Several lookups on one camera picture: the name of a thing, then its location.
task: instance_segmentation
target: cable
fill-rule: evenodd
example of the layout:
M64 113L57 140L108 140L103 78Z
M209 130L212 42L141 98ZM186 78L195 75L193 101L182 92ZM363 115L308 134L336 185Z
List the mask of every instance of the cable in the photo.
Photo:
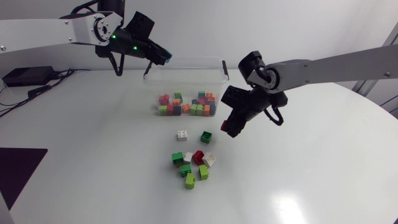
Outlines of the cable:
M25 105L27 102L33 100L34 98L36 98L37 96L39 96L39 95L45 93L46 91L51 90L53 87L59 85L62 81L64 81L64 79L68 78L69 76L71 76L72 74L74 74L76 71L79 71L79 70L90 71L89 69L68 69L68 70L61 71L61 72L54 72L53 74L56 74L56 76L58 76L59 74L61 74L61 73L63 73L63 72L67 72L67 74L62 75L61 77L59 77L59 81L58 81L58 82L54 83L53 85L49 85L49 87L46 88L45 90L40 91L40 92L38 92L37 94L28 97L28 99L26 99L26 100L22 100L21 102L11 104L10 106L13 106L13 107L11 107L11 108L6 108L6 109L4 109L4 110L1 110L0 113L3 112L3 111L5 111L5 112L3 112L2 114L0 114L0 118L2 118L4 115L10 113L12 110L14 110L14 109L16 109L16 108L18 108L18 107L20 107L20 106Z
M391 98L390 100L387 100L386 102L384 102L383 104L381 104L381 105L379 105L379 106L385 105L386 103L390 102L391 100L393 100L393 99L395 99L395 98L397 98L397 97L398 97L398 95L394 96L394 97Z
M92 8L90 8L89 6L85 7L85 9L90 10L90 12L92 12L93 14L95 13L95 11Z
M5 83L4 81L2 82L2 84L4 85L4 88L2 88L2 89L0 90L0 93L2 93L2 91L3 91L5 88L7 88L6 83Z
M392 113L392 112L394 112L394 111L396 111L396 110L398 110L398 108L393 109L393 110L390 111L389 113Z
M89 1L87 3L82 4L80 6L77 6L76 8L74 8L72 10L72 12L70 14L76 14L78 11L80 11L80 10L86 8L86 7L90 7L90 6L94 5L95 3L97 3L98 1L99 0L92 0L92 1Z

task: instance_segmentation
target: white table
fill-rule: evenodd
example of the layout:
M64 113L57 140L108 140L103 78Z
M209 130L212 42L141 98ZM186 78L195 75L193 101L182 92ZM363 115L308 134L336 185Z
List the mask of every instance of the white table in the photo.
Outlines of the white table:
M15 223L393 223L398 217L398 121L329 83L286 92L278 127L264 114L231 138L215 117L161 117L143 71L80 72L0 119L1 147L49 152L11 215ZM249 89L237 70L230 84ZM28 88L0 101L23 100ZM188 141L177 142L177 130ZM204 131L214 134L207 145ZM171 153L217 161L193 190Z

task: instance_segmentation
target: building block pile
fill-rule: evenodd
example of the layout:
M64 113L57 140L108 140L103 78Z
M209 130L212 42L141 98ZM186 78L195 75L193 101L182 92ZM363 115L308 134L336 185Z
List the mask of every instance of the building block pile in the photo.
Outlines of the building block pile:
M197 151L192 154L192 152L186 152L184 156L182 156L182 152L172 154L172 160L174 166L179 166L181 177L185 177L185 188L193 189L195 187L195 175L192 170L192 160L198 165L198 174L200 176L200 180L207 180L209 178L208 169L213 165L216 158L211 152L206 152L203 157L202 151Z
M213 116L216 114L216 98L212 93L198 92L198 98L183 105L181 91L174 92L174 99L165 94L159 97L159 114L161 116L172 116L190 114L194 116Z

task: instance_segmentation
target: red block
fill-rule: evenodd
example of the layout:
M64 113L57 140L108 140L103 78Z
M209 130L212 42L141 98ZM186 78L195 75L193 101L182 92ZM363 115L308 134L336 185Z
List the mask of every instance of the red block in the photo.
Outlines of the red block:
M199 166L199 165L203 165L204 162L202 160L204 154L201 150L197 150L197 152L194 153L194 155L192 156L193 161Z
M174 110L173 105L167 105L167 115L172 116L173 110Z
M159 97L159 104L160 105L162 105L162 106L165 106L165 105L169 105L170 104L170 101L169 101L169 95L164 95L164 96L160 96Z
M199 104L205 106L206 105L206 101L201 99L201 100L199 100Z
M207 102L207 96L201 96L199 97L199 100L204 100L205 102Z

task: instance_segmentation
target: lego brick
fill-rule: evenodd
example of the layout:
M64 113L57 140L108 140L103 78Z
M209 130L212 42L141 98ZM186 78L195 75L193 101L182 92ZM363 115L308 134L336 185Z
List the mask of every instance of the lego brick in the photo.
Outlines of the lego brick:
M203 106L206 105L206 101L203 100L203 99L202 99L202 100L199 100L199 105L203 105Z
M173 106L180 106L181 105L181 99L174 99L173 100Z
M162 116L167 116L167 106L159 106L159 114Z
M199 100L205 100L205 101L207 101L207 96L201 96L201 97L199 97Z
M186 141L188 140L188 134L186 130L177 131L177 140L178 141Z
M173 105L167 105L167 115L172 116L174 111Z
M187 173L187 178L185 179L185 187L188 189L193 189L195 187L195 176L192 173Z
M197 150L197 152L194 153L192 156L193 161L195 162L196 165L203 165L204 162L202 161L204 154L201 150Z
M210 105L205 105L205 109L203 110L203 115L210 116Z
M182 104L182 96L179 96L179 97L176 97L176 99L179 99L180 100L180 104Z
M198 116L203 116L203 105L198 105L197 106L197 115Z
M181 115L181 106L174 106L173 114L174 115Z
M193 156L192 152L186 152L184 155L184 164L191 164L192 156Z
M216 105L210 105L210 116L216 114Z
M192 107L191 107L191 115L196 115L197 114L197 107L198 107L198 105L192 105Z
M206 96L206 92L205 91L199 91L198 92L198 98L200 98L201 96Z
M180 166L184 164L184 156L182 152L172 154L173 165Z
M209 172L207 170L207 166L200 165L199 166L199 174L200 174L201 180L207 180L207 178L209 178Z
M189 104L182 105L182 112L183 113L189 113L191 112L191 106Z
M211 152L206 152L203 156L202 161L205 163L207 167L211 167L213 163L216 161L216 157Z
M200 137L200 140L202 142L205 142L205 143L209 144L210 141L211 141L211 136L212 136L211 133L208 133L207 131L204 131L203 134Z
M181 91L175 91L175 92L174 92L174 97L175 97L175 98L180 98L180 97L182 97L182 92L181 92Z
M159 104L162 105L162 106L169 105L170 104L169 99L170 99L170 96L167 95L167 94L165 94L163 96L160 96L159 97Z
M191 164L186 164L180 166L180 174L182 177L186 177L188 173L191 173Z

